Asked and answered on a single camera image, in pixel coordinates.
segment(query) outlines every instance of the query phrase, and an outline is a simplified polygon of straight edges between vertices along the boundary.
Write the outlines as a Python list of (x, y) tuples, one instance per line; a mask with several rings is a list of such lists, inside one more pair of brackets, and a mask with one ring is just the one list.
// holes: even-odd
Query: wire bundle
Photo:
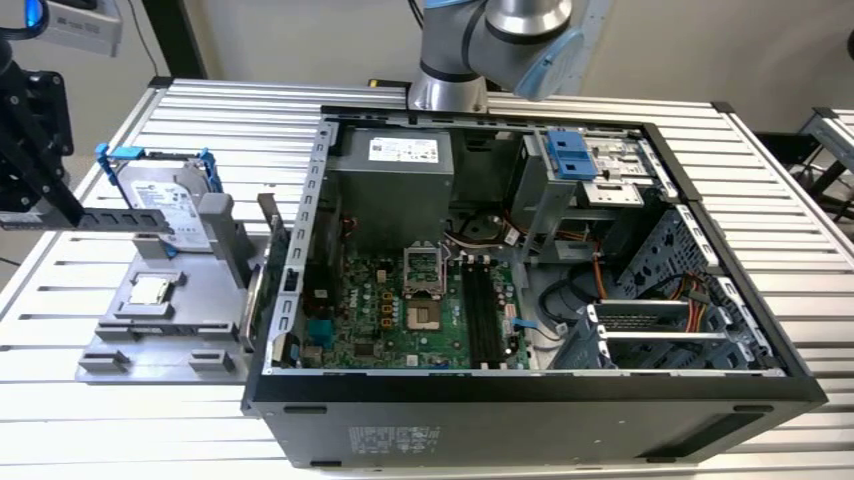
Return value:
[(597, 279), (597, 292), (599, 292), (599, 298), (607, 300), (609, 292), (605, 290), (605, 282), (602, 281), (602, 267), (599, 266), (599, 249), (602, 248), (602, 242), (597, 242), (597, 249), (593, 252), (593, 274)]
[[(691, 291), (703, 293), (703, 286), (694, 278), (691, 279)], [(699, 303), (701, 302), (697, 302), (689, 297), (689, 321), (685, 326), (686, 332), (699, 332), (701, 321), (706, 315), (706, 310), (709, 309), (707, 303), (702, 305), (699, 305)]]
[[(504, 212), (504, 216), (500, 217), (500, 221), (502, 221), (502, 226), (500, 226), (500, 231), (498, 232), (498, 234), (488, 239), (472, 239), (468, 236), (466, 236), (464, 232), (466, 232), (466, 227), (468, 227), (468, 224), (471, 223), (471, 220), (478, 216), (483, 214), (483, 211), (480, 212), (475, 212), (464, 221), (463, 221), (463, 225), (460, 226), (459, 230), (456, 232), (454, 232), (452, 230), (446, 230), (444, 232), (444, 236), (448, 240), (451, 240), (456, 245), (459, 245), (463, 248), (468, 248), (468, 249), (479, 249), (479, 248), (494, 248), (494, 247), (500, 247), (504, 246), (504, 235), (507, 235), (507, 233), (510, 232), (510, 229), (515, 229), (520, 235), (527, 235), (529, 231), (524, 228), (520, 228), (519, 226), (516, 226), (512, 221), (510, 220), (510, 215), (507, 212)], [(573, 240), (573, 241), (578, 241), (578, 242), (583, 242), (589, 240), (587, 234), (582, 233), (582, 232), (570, 232), (567, 230), (559, 230), (555, 234), (555, 236), (558, 238), (561, 238), (562, 240)]]

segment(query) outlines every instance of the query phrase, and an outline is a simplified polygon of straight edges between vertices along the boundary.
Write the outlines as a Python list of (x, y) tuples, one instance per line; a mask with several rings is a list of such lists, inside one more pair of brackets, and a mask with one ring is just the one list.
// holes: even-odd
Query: black mount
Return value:
[(0, 227), (171, 232), (156, 210), (83, 207), (65, 185), (73, 151), (63, 76), (23, 70), (0, 39)]

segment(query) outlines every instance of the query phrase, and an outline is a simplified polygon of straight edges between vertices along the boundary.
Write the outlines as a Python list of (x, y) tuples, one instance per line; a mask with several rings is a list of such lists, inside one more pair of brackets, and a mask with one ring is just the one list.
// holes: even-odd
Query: blue drive bracket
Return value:
[(116, 171), (112, 169), (112, 165), (110, 165), (110, 160), (111, 158), (115, 158), (115, 157), (108, 155), (107, 152), (110, 152), (108, 144), (102, 143), (97, 147), (95, 147), (95, 161), (97, 162), (97, 165), (102, 167), (102, 170), (104, 171), (104, 175), (107, 175), (107, 180), (110, 181), (110, 184), (119, 189), (119, 193), (122, 194), (122, 198), (124, 199), (124, 203), (127, 204), (128, 208), (134, 209), (134, 205), (131, 205), (131, 200), (128, 199), (128, 195), (127, 193), (124, 193), (124, 189), (119, 184), (119, 177), (116, 176)]
[(211, 185), (211, 191), (214, 193), (223, 193), (223, 182), (219, 179), (219, 172), (216, 171), (216, 159), (207, 148), (202, 149), (199, 159), (204, 165), (204, 171), (208, 174), (208, 185)]
[(110, 165), (111, 160), (120, 160), (120, 161), (122, 160), (123, 161), (171, 160), (171, 159), (180, 159), (180, 158), (186, 159), (186, 158), (196, 157), (202, 161), (202, 164), (204, 165), (204, 172), (207, 174), (207, 180), (208, 180), (208, 185), (211, 187), (211, 192), (223, 193), (223, 182), (219, 179), (219, 172), (216, 171), (216, 159), (214, 158), (214, 154), (207, 148), (203, 148), (202, 152), (199, 152), (196, 155), (183, 155), (183, 154), (158, 153), (158, 152), (148, 154), (143, 147), (116, 147), (112, 153), (108, 154), (107, 152), (110, 152), (110, 145), (106, 143), (102, 143), (97, 146), (97, 148), (95, 148), (97, 164), (102, 167), (102, 170), (104, 170), (104, 173), (107, 174), (110, 184), (119, 189), (119, 192), (122, 193), (122, 198), (124, 198), (124, 201), (128, 204), (130, 208), (134, 208), (134, 207), (131, 207), (131, 202), (124, 193), (124, 190), (122, 189), (122, 185), (119, 184), (119, 177), (116, 175), (115, 170), (112, 169), (112, 166)]
[(562, 180), (593, 180), (599, 175), (599, 169), (590, 157), (581, 133), (549, 130), (546, 151), (558, 165), (555, 176)]

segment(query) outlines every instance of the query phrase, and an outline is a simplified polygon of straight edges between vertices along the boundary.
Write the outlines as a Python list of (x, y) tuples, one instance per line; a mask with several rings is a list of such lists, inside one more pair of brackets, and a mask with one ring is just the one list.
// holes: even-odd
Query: green motherboard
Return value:
[[(399, 255), (346, 256), (342, 301), (332, 322), (331, 348), (322, 354), (323, 368), (472, 368), (460, 275), (464, 264), (459, 260), (446, 263), (444, 294), (439, 300), (418, 295), (407, 299), (403, 261)], [(410, 277), (435, 280), (430, 259), (418, 257), (410, 261)], [(507, 335), (512, 319), (506, 318), (506, 305), (518, 311), (510, 268), (492, 262), (488, 271), (492, 291), (487, 293), (498, 314), (503, 363), (508, 369), (527, 369), (523, 332)]]

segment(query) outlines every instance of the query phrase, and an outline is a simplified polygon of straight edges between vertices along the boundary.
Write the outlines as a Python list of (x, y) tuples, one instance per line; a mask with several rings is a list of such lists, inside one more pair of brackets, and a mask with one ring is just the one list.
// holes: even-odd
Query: white wall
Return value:
[[(414, 78), (420, 32), (403, 0), (192, 3), (226, 79)], [(811, 106), (854, 106), (853, 28), (851, 0), (615, 0), (582, 94), (727, 100), (754, 128), (794, 129)]]
[(726, 100), (754, 129), (854, 107), (851, 0), (618, 0), (582, 92)]
[(191, 4), (194, 29), (210, 27), (228, 80), (366, 85), (371, 78), (415, 78), (420, 30), (406, 0)]

